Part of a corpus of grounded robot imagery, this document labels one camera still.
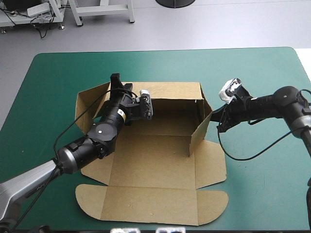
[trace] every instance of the gray floor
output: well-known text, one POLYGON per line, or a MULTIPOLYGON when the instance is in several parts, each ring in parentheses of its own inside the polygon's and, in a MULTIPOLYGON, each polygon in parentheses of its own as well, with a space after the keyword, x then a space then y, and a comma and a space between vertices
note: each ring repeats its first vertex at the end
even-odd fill
POLYGON ((76 27, 68 10, 66 30, 49 31, 43 40, 31 27, 18 27, 0 35, 0 127, 38 53, 311 48, 311 0, 196 0, 181 9, 161 7, 154 0, 133 2, 134 24, 128 23, 127 16, 119 15, 85 17, 84 26, 76 27))

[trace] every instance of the black round base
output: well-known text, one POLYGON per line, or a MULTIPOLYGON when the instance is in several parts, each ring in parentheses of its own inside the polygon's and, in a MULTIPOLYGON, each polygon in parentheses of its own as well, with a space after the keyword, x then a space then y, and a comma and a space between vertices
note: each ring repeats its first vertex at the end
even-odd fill
POLYGON ((195 0, 155 0, 161 6, 169 8, 181 8, 191 5, 195 0))

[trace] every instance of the robotic arm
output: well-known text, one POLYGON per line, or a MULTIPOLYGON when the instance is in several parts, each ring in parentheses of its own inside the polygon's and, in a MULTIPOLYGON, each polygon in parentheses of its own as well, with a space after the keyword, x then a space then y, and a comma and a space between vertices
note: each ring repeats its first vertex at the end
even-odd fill
MULTIPOLYGON (((311 94, 309 90, 299 91, 292 86, 285 86, 272 95, 253 98, 239 79, 232 79, 219 93, 220 98, 226 104, 212 113, 211 120, 219 122, 218 133, 224 133, 243 121, 248 121, 250 125, 253 125, 267 118, 283 118, 291 133, 303 140, 311 156, 311 109, 302 91, 311 94)), ((311 229, 311 179, 308 186, 307 209, 311 229)))
POLYGON ((75 173, 96 158, 108 156, 115 150, 123 125, 152 118, 152 102, 147 90, 141 90, 140 98, 135 98, 131 83, 123 85, 119 74, 112 74, 110 79, 110 100, 104 103, 104 114, 85 136, 59 149, 57 161, 48 161, 0 183, 0 233, 10 231, 9 225, 17 222, 22 203, 51 179, 75 173))

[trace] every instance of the green mat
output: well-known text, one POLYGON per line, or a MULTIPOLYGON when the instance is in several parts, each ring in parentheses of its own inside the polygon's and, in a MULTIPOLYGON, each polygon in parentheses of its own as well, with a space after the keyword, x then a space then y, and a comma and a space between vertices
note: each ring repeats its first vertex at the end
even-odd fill
MULTIPOLYGON (((55 137, 74 119, 76 94, 108 82, 111 73, 120 73, 122 81, 200 82, 213 109, 223 104, 218 92, 231 78, 240 78, 255 97, 272 94, 286 85, 310 88, 291 48, 39 54, 0 131, 0 182, 51 159, 55 137)), ((229 152, 249 157, 287 131, 283 120, 268 119, 254 126, 242 123, 221 137, 229 152)), ((81 135, 74 126, 59 147, 81 135)), ((216 123, 210 123, 206 139, 218 141, 216 123)), ((214 222, 187 229, 308 228, 305 196, 311 160, 301 140, 289 136, 255 160, 236 162, 226 158, 226 162, 227 180, 205 189, 226 191, 227 209, 214 222)), ((49 224, 53 230, 152 230, 164 226, 105 222, 87 216, 74 194, 81 183, 100 184, 80 172, 64 175, 51 183, 20 228, 49 224)))

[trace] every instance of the cardboard box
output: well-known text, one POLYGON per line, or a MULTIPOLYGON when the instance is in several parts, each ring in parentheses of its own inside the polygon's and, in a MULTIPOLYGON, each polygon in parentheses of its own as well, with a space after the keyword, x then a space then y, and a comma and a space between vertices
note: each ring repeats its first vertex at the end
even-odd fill
MULTIPOLYGON (((80 92, 76 116, 109 83, 80 92)), ((153 100, 151 121, 124 126, 113 154, 95 160, 82 174, 108 186, 81 184, 77 201, 84 212, 100 220, 201 225, 225 210, 224 191, 197 190, 226 179, 220 146, 204 140, 211 107, 199 83, 133 83, 147 89, 153 100)), ((77 121, 87 133, 101 115, 104 101, 77 121)))

